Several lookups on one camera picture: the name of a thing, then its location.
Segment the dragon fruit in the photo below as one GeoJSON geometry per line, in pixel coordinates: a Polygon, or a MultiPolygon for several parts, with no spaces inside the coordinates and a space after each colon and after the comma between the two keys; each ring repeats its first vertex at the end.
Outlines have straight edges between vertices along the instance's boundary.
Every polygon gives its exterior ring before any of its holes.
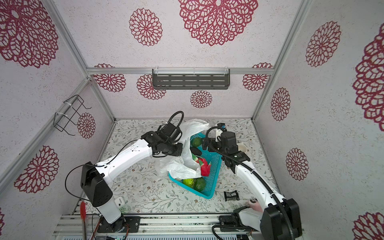
{"type": "Polygon", "coordinates": [[[209,172],[211,171],[211,163],[208,164],[207,160],[205,158],[201,158],[201,157],[197,157],[197,160],[195,162],[200,164],[201,176],[208,177],[209,172]]]}

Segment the leaf pattern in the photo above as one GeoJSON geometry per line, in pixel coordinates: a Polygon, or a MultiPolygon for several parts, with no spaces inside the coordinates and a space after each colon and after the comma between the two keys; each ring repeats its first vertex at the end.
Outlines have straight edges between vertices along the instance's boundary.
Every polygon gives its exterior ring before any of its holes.
{"type": "MultiPolygon", "coordinates": [[[[247,154],[268,183],[275,187],[274,179],[263,155],[259,140],[250,119],[203,119],[215,126],[224,122],[229,131],[236,133],[238,142],[248,148],[247,154]]],[[[103,159],[115,155],[128,142],[138,139],[148,131],[156,131],[166,120],[120,120],[110,138],[103,159]]],[[[244,182],[222,162],[212,199],[205,199],[176,185],[167,178],[159,178],[155,170],[156,159],[145,158],[121,173],[109,185],[114,197],[122,196],[126,202],[120,207],[123,213],[172,213],[172,212],[232,212],[247,205],[255,197],[244,182]],[[237,190],[240,201],[225,201],[223,192],[237,190]]],[[[87,213],[98,213],[91,204],[87,213]]]]}

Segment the turquoise basket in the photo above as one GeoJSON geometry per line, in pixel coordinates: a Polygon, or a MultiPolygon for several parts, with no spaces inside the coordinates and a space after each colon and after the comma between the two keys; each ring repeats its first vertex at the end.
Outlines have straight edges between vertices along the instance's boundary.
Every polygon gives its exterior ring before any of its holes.
{"type": "MultiPolygon", "coordinates": [[[[201,137],[204,138],[205,134],[198,133],[193,135],[190,139],[193,140],[195,137],[201,137]]],[[[194,194],[206,198],[211,199],[215,194],[215,188],[217,183],[218,174],[220,172],[221,167],[221,155],[215,152],[209,152],[208,150],[203,150],[202,147],[198,147],[198,149],[203,153],[201,157],[205,158],[207,160],[207,163],[211,163],[211,170],[208,177],[203,177],[205,180],[205,188],[203,191],[198,192],[195,189],[192,189],[186,185],[184,185],[182,182],[179,182],[175,180],[173,177],[171,177],[170,174],[168,174],[169,179],[174,181],[177,185],[179,185],[182,188],[187,189],[190,192],[193,192],[194,194]]]]}

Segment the pink object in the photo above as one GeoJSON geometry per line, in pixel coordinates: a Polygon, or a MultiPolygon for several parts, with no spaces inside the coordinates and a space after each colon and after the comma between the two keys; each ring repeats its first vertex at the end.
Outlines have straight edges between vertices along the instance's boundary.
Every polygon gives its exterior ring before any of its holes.
{"type": "Polygon", "coordinates": [[[319,27],[308,43],[305,54],[308,65],[317,67],[326,63],[336,51],[340,42],[340,26],[330,21],[319,27]]]}
{"type": "Polygon", "coordinates": [[[255,211],[263,212],[263,209],[258,201],[248,200],[248,205],[255,211]]]}
{"type": "Polygon", "coordinates": [[[96,123],[91,114],[83,113],[79,117],[77,124],[77,129],[83,138],[91,138],[95,133],[96,123]]]}
{"type": "MultiPolygon", "coordinates": [[[[96,68],[114,68],[109,64],[98,64],[96,68]]],[[[95,74],[93,75],[97,84],[110,92],[120,92],[125,88],[125,78],[123,74],[95,74]]]]}
{"type": "Polygon", "coordinates": [[[244,32],[257,0],[179,0],[184,28],[200,43],[223,45],[244,32]]]}
{"type": "Polygon", "coordinates": [[[13,185],[21,192],[37,193],[55,179],[58,168],[59,159],[55,151],[43,146],[13,185]]]}
{"type": "Polygon", "coordinates": [[[366,212],[353,223],[354,240],[384,239],[384,216],[381,213],[366,212]]]}
{"type": "Polygon", "coordinates": [[[271,113],[276,121],[286,118],[289,108],[291,107],[291,99],[285,88],[279,88],[273,94],[271,100],[271,113]]]}
{"type": "Polygon", "coordinates": [[[191,103],[194,107],[205,108],[212,103],[212,95],[204,90],[198,90],[191,95],[191,103]]]}
{"type": "Polygon", "coordinates": [[[286,167],[289,174],[296,180],[304,180],[307,177],[309,166],[305,154],[297,148],[292,148],[286,157],[286,167]]]}
{"type": "Polygon", "coordinates": [[[148,9],[137,9],[129,20],[133,37],[144,46],[153,46],[160,41],[163,29],[156,15],[148,9]]]}
{"type": "Polygon", "coordinates": [[[145,98],[156,100],[164,97],[166,94],[166,90],[156,90],[152,86],[152,75],[146,74],[140,76],[137,80],[137,89],[139,93],[143,95],[145,98]]]}
{"type": "MultiPolygon", "coordinates": [[[[270,63],[259,63],[254,65],[253,68],[272,68],[270,63]]],[[[243,77],[243,85],[246,89],[257,91],[264,88],[269,76],[267,74],[246,74],[243,77]]]]}
{"type": "Polygon", "coordinates": [[[1,230],[3,230],[3,226],[4,225],[5,225],[5,223],[4,223],[4,214],[2,214],[1,208],[0,208],[0,236],[1,236],[1,230]]]}
{"type": "Polygon", "coordinates": [[[0,52],[23,67],[49,65],[56,58],[58,35],[39,0],[1,1],[0,52]]]}
{"type": "Polygon", "coordinates": [[[207,160],[205,158],[202,158],[202,157],[197,157],[196,162],[198,164],[200,164],[201,176],[208,177],[209,173],[211,171],[211,163],[208,164],[207,160]]]}
{"type": "Polygon", "coordinates": [[[364,118],[379,124],[384,131],[384,23],[379,34],[364,48],[362,61],[356,66],[357,105],[364,109],[364,118]]]}

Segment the white plastic bag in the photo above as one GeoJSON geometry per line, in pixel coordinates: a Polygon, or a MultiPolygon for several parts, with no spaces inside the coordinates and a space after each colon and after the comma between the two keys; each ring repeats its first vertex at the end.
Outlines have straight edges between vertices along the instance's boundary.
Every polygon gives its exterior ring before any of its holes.
{"type": "Polygon", "coordinates": [[[200,165],[192,159],[192,153],[189,149],[190,137],[208,129],[209,123],[200,119],[192,119],[180,124],[180,130],[183,133],[178,141],[183,144],[181,156],[167,156],[157,161],[156,171],[159,177],[165,177],[168,172],[174,179],[201,177],[200,165]]]}

